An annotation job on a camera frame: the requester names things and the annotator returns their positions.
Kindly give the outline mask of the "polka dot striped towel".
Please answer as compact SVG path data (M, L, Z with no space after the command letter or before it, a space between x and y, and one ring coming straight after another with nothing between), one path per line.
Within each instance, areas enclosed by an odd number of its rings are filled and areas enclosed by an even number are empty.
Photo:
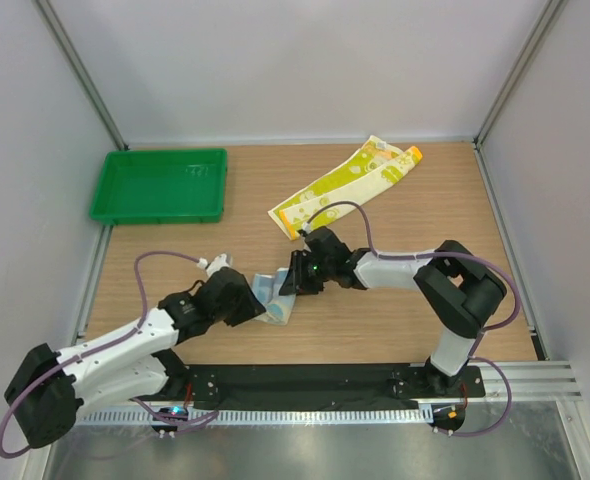
M255 274L252 292L265 308L265 312L254 318L254 321L274 326L285 326L292 314L296 296L279 293L287 276L287 268L279 268L272 275Z

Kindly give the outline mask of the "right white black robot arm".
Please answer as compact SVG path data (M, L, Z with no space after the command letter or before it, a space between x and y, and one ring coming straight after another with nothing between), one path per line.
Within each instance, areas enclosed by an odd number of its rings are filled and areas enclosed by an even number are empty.
M425 362L423 383L439 396L460 386L470 352L507 294L488 266L454 240L419 253L376 253L351 250L332 230L320 227L304 236L304 244L291 253L281 295L316 295L329 281L345 289L421 292L443 325Z

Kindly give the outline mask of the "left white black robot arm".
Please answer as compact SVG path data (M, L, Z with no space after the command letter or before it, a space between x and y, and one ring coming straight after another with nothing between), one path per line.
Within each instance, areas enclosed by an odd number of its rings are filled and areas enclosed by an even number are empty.
M24 357L4 398L31 449L50 445L76 421L113 403L179 398L186 369L173 348L216 323L234 327L264 314L244 275L230 267L171 293L145 316L62 350L42 343Z

